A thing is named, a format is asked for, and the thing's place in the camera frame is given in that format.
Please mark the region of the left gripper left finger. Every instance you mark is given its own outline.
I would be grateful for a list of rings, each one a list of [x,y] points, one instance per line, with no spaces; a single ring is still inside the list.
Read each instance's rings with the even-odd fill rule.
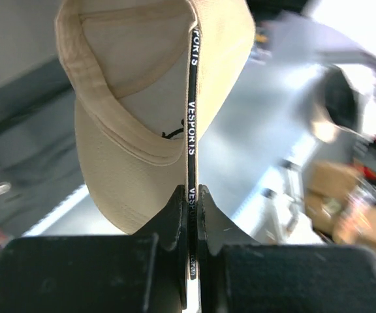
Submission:
[[[178,185],[167,204],[135,234],[150,236],[145,309],[187,307],[188,212],[185,187]]]

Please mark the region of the tan hat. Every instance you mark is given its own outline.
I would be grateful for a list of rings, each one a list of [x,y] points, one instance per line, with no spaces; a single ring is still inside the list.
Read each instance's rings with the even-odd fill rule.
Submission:
[[[99,211],[138,231],[185,187],[198,201],[198,141],[249,57],[245,1],[64,1],[59,61],[74,89],[84,181]]]

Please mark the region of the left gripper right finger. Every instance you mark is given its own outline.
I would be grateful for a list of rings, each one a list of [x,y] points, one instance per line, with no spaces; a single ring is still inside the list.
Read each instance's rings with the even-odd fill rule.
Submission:
[[[199,186],[196,248],[200,308],[203,312],[261,312],[259,271],[262,252]]]

